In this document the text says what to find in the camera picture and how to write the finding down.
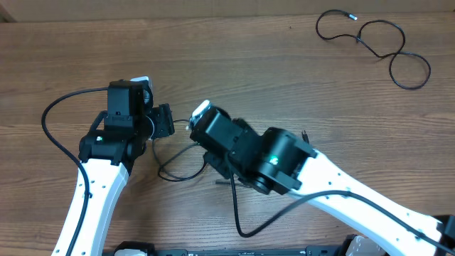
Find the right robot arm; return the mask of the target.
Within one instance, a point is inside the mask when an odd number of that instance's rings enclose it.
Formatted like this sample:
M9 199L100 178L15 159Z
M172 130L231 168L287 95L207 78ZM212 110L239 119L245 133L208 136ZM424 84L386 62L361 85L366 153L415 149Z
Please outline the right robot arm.
M255 230L308 203L364 234L389 255L454 254L454 217L433 217L397 204L342 171L328 157L285 129L259 135L243 119L232 119L209 101L197 107L187 126L206 149L209 164L224 178L254 190L294 198Z

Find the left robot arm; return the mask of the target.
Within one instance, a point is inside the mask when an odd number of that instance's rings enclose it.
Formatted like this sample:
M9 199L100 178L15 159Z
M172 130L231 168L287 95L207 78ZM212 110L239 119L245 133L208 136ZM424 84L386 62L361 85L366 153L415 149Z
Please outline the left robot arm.
M54 255L101 255L119 196L152 139L175 132L168 104L154 106L147 76L112 81L107 110L80 140L77 183Z

